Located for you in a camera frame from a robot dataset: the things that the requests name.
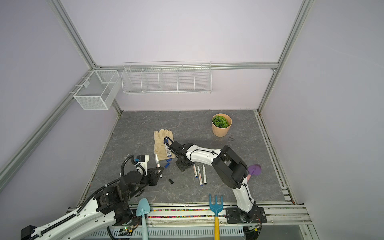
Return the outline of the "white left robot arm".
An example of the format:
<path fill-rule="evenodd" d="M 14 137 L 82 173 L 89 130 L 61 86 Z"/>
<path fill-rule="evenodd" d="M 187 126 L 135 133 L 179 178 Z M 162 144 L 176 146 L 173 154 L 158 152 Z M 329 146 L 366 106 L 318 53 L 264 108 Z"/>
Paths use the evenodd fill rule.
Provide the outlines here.
<path fill-rule="evenodd" d="M 145 173 L 130 171 L 97 189 L 83 205 L 44 226 L 27 226 L 22 240 L 78 240 L 92 232 L 115 224 L 128 224 L 135 213 L 130 200 L 142 194 L 145 187 L 156 186 L 164 167 L 150 168 Z"/>

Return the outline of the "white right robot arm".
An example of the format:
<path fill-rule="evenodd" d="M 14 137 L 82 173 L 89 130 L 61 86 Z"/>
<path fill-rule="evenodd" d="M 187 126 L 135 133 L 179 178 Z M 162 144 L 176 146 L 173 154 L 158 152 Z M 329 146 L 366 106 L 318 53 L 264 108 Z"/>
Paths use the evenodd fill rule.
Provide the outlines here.
<path fill-rule="evenodd" d="M 212 166 L 222 182 L 233 190 L 237 206 L 226 208 L 226 218 L 229 224 L 265 224 L 266 214 L 258 207 L 251 196 L 247 176 L 247 164 L 228 146 L 222 149 L 207 149 L 195 144 L 181 145 L 168 138 L 164 143 L 177 158 L 178 168 L 184 172 L 195 163 Z"/>

